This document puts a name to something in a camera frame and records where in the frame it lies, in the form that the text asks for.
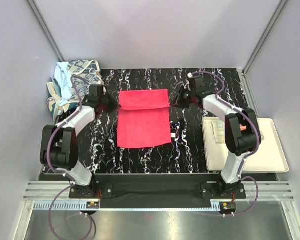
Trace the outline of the red pink towel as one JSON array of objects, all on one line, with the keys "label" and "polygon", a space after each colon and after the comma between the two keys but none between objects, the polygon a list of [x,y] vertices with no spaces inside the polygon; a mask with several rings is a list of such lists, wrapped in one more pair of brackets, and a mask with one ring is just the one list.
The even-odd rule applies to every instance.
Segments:
[{"label": "red pink towel", "polygon": [[121,91],[119,105],[118,147],[142,149],[172,142],[167,89]]}]

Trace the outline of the cream rabbit print towel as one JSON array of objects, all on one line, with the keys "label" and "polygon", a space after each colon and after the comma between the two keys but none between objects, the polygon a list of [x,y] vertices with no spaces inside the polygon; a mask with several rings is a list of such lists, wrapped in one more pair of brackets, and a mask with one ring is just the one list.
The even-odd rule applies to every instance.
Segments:
[{"label": "cream rabbit print towel", "polygon": [[213,120],[211,123],[212,135],[216,144],[225,144],[225,124],[221,120]]}]

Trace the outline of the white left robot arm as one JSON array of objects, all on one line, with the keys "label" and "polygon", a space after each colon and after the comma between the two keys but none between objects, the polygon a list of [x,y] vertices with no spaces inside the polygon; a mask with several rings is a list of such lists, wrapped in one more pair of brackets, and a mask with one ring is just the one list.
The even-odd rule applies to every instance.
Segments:
[{"label": "white left robot arm", "polygon": [[56,125],[46,125],[42,131],[40,162],[53,172],[68,177],[87,198],[98,193],[93,175],[79,160],[78,134],[103,112],[120,107],[103,84],[92,84],[88,95],[77,109]]}]

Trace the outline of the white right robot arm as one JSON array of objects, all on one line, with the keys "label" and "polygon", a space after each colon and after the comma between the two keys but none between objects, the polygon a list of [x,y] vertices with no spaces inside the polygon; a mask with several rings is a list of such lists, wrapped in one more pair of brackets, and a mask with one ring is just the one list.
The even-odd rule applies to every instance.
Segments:
[{"label": "white right robot arm", "polygon": [[[202,74],[217,78],[222,88],[218,92],[205,87]],[[217,185],[218,195],[229,198],[235,186],[242,181],[242,171],[247,159],[254,155],[262,142],[256,113],[251,108],[238,108],[220,97],[225,88],[221,77],[207,71],[189,73],[189,87],[182,86],[177,97],[170,103],[172,107],[189,108],[196,105],[218,117],[224,123],[224,139],[228,149],[225,166]]]}]

